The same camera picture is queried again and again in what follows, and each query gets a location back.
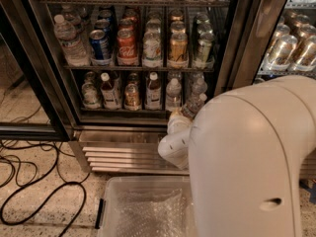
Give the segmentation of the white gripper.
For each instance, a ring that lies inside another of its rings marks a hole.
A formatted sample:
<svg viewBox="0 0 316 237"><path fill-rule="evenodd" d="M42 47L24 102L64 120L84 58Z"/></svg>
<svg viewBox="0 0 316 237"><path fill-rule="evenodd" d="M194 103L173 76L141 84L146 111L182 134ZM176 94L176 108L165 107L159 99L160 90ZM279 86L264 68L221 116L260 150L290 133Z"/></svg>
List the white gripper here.
<svg viewBox="0 0 316 237"><path fill-rule="evenodd" d="M192 121L189 118L183 117L181 108L176 108L170 114L167 133L174 134L181 132L190 127L191 124Z"/></svg>

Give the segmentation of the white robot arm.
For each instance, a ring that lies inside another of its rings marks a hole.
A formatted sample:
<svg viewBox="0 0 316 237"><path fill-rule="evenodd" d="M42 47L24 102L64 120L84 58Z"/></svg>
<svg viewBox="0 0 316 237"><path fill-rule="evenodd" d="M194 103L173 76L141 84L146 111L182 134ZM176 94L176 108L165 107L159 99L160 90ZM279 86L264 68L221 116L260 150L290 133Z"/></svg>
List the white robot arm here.
<svg viewBox="0 0 316 237"><path fill-rule="evenodd" d="M299 177L316 149L316 80L282 76L221 94L164 157L186 152L198 237L302 237Z"/></svg>

